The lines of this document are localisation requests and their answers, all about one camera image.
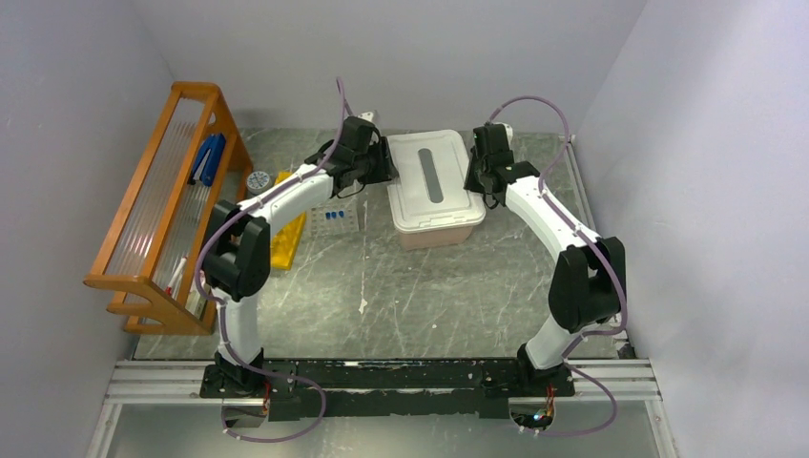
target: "blue stapler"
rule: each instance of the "blue stapler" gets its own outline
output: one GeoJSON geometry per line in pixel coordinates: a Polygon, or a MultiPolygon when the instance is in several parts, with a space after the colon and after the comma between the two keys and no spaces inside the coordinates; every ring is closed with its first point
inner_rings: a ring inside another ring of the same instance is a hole
{"type": "Polygon", "coordinates": [[[225,135],[215,134],[205,138],[194,159],[194,167],[188,176],[188,184],[195,184],[197,180],[205,186],[214,184],[214,176],[217,174],[224,149],[225,135]]]}

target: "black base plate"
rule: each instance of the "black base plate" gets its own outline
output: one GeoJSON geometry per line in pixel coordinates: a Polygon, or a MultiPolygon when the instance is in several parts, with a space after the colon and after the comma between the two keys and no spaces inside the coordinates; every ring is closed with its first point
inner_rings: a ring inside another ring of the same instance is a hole
{"type": "MultiPolygon", "coordinates": [[[[327,417],[477,413],[480,418],[509,418],[508,398],[545,397],[548,385],[557,397],[574,394],[566,367],[528,378],[516,358],[272,360],[263,367],[320,384],[326,390],[327,417]]],[[[270,383],[270,421],[316,417],[320,412],[321,397],[314,388],[284,377],[270,383]]],[[[212,364],[205,368],[199,396],[260,398],[263,392],[244,393],[212,364]]]]}

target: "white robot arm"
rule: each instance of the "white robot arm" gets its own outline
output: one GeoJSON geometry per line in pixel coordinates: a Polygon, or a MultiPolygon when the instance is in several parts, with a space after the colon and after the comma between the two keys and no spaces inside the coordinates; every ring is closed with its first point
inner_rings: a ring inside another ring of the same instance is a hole
{"type": "MultiPolygon", "coordinates": [[[[260,364],[256,361],[261,357],[261,346],[255,293],[269,275],[269,240],[297,215],[334,197],[355,179],[371,184],[389,181],[398,175],[390,160],[386,139],[379,135],[371,122],[373,115],[363,116],[362,119],[346,119],[348,128],[344,127],[344,130],[347,134],[341,136],[338,154],[317,173],[312,174],[316,170],[313,164],[322,157],[314,155],[285,184],[278,185],[284,189],[272,199],[266,201],[270,193],[278,191],[276,188],[247,199],[238,207],[221,202],[215,208],[208,236],[239,209],[257,201],[263,202],[250,212],[247,221],[240,221],[236,225],[238,231],[231,234],[241,238],[239,245],[246,242],[250,250],[243,251],[230,240],[220,240],[219,243],[226,246],[212,249],[203,263],[206,279],[215,287],[215,295],[228,298],[224,313],[229,344],[245,362],[260,364]]],[[[560,365],[563,352],[583,330],[620,311],[612,283],[601,272],[599,263],[579,232],[590,240],[597,240],[596,245],[619,272],[622,282],[625,270],[623,246],[617,239],[601,239],[581,224],[547,188],[540,189],[539,172],[529,163],[514,162],[509,147],[509,126],[487,124],[474,132],[475,147],[471,151],[465,187],[493,197],[497,204],[519,216],[557,259],[549,293],[550,316],[517,355],[530,382],[532,374],[538,377],[543,371],[560,365]],[[570,229],[570,221],[575,224],[576,231],[570,229]]],[[[223,358],[238,366],[238,361],[225,350],[224,344],[220,343],[217,360],[223,358]]]]}

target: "white lid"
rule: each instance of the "white lid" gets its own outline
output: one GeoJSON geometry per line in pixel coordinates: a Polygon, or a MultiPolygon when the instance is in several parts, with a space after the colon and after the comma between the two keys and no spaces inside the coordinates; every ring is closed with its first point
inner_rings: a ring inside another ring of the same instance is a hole
{"type": "Polygon", "coordinates": [[[480,224],[486,208],[464,189],[469,156],[455,131],[387,138],[399,178],[387,187],[393,223],[412,234],[480,224]]]}

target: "gray wall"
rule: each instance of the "gray wall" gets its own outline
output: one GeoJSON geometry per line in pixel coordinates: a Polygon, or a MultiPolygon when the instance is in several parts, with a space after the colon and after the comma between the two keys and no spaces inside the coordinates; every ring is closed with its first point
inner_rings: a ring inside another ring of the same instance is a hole
{"type": "MultiPolygon", "coordinates": [[[[335,127],[341,75],[384,127],[464,130],[522,94],[578,127],[645,3],[135,0],[177,79],[216,81],[242,127],[335,127]]],[[[504,120],[561,130],[531,103],[504,120]]]]}
{"type": "Polygon", "coordinates": [[[3,456],[84,456],[128,346],[82,278],[172,82],[128,2],[0,5],[3,456]]]}
{"type": "Polygon", "coordinates": [[[809,4],[650,0],[578,135],[683,457],[809,456],[809,4]]]}

